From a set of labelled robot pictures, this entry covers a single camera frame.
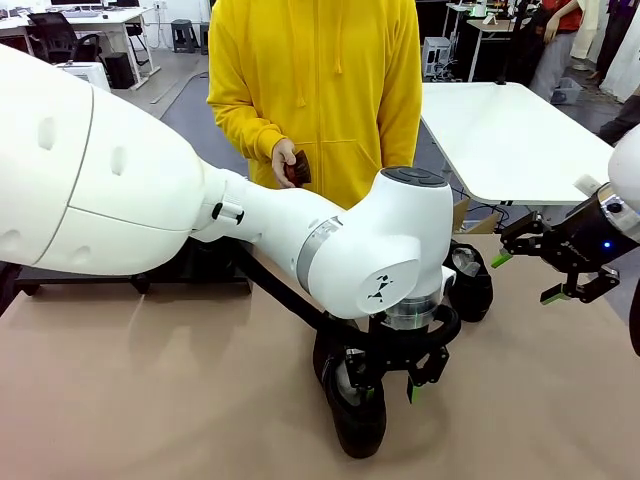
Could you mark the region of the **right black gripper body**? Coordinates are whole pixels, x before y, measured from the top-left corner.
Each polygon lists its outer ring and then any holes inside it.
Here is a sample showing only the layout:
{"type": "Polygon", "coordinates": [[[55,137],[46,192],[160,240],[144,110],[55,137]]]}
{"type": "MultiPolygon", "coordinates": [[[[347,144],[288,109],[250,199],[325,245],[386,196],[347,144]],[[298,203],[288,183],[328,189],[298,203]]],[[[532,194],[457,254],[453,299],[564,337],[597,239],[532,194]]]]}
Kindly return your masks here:
{"type": "Polygon", "coordinates": [[[546,231],[541,258],[564,273],[595,273],[639,246],[639,213],[601,187],[546,231]]]}

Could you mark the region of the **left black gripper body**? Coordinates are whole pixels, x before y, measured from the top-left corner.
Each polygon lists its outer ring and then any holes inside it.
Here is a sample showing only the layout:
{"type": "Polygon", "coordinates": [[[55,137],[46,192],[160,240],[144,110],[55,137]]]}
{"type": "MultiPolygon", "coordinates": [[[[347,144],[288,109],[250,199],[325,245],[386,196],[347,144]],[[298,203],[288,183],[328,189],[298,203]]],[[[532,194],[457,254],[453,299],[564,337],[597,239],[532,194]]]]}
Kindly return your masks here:
{"type": "Polygon", "coordinates": [[[414,363],[424,360],[426,355],[440,349],[440,345],[422,337],[377,337],[367,353],[373,355],[381,364],[383,372],[407,370],[414,363]]]}

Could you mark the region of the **person right hand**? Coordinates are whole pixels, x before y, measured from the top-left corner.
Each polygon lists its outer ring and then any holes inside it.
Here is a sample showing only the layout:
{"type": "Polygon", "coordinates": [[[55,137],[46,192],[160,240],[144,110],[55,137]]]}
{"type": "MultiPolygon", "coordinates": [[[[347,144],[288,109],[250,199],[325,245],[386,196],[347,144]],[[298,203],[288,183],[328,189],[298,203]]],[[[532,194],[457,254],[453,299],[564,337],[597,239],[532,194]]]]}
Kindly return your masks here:
{"type": "Polygon", "coordinates": [[[295,146],[288,138],[279,140],[273,147],[271,153],[271,165],[275,177],[283,188],[294,188],[295,185],[286,175],[286,166],[295,165],[295,146]]]}

